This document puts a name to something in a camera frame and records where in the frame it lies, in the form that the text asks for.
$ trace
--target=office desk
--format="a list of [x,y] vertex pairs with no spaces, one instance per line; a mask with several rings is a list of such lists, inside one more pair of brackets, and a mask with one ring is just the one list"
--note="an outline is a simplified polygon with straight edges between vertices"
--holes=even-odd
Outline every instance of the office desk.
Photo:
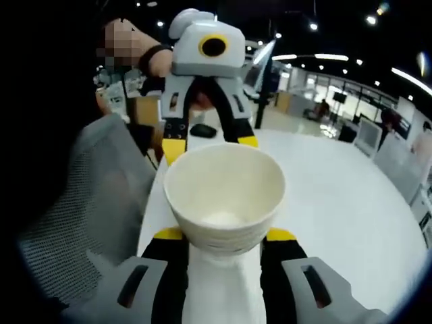
[[[275,227],[287,229],[310,257],[320,257],[352,285],[367,308],[389,313],[414,282],[427,249],[398,190],[350,144],[257,130],[260,148],[279,162],[286,195]],[[189,136],[190,149],[222,141]],[[146,208],[138,255],[153,235],[177,225],[163,193],[162,161]]]

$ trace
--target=gray mesh chair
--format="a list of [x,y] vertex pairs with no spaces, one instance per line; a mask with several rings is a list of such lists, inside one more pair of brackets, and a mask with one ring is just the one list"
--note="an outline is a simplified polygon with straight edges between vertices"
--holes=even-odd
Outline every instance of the gray mesh chair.
[[48,297],[75,304],[91,296],[100,275],[87,250],[114,265],[136,255],[154,176],[120,116],[83,129],[72,149],[65,192],[20,238]]
[[420,188],[425,166],[420,165],[406,143],[393,134],[388,134],[375,155],[374,162],[393,182],[405,201],[411,204]]
[[357,137],[354,139],[353,144],[366,156],[373,159],[378,151],[382,133],[383,130],[378,125],[362,117],[360,119]]

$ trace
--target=white bowl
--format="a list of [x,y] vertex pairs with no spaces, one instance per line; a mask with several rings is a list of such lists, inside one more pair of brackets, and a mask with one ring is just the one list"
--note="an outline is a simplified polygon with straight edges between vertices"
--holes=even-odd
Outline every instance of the white bowl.
[[168,169],[165,195],[197,248],[249,251],[266,235],[284,197],[280,166],[251,146],[223,143],[188,151]]

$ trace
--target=black wristband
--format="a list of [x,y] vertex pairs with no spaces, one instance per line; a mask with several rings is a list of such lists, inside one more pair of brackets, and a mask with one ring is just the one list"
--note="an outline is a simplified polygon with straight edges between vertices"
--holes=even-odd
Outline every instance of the black wristband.
[[151,76],[150,75],[150,69],[149,69],[149,63],[151,58],[153,57],[154,54],[156,54],[159,51],[163,51],[165,49],[169,49],[171,50],[171,46],[169,45],[156,45],[151,47],[146,53],[144,53],[144,55],[142,57],[140,57],[140,61],[138,62],[138,68],[141,70],[141,72],[145,75],[145,76]]

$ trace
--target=black mouse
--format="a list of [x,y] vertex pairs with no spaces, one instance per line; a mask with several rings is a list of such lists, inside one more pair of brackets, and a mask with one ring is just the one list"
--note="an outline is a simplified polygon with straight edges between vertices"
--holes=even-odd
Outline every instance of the black mouse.
[[217,130],[205,124],[193,125],[190,129],[190,134],[197,137],[213,138],[216,136]]

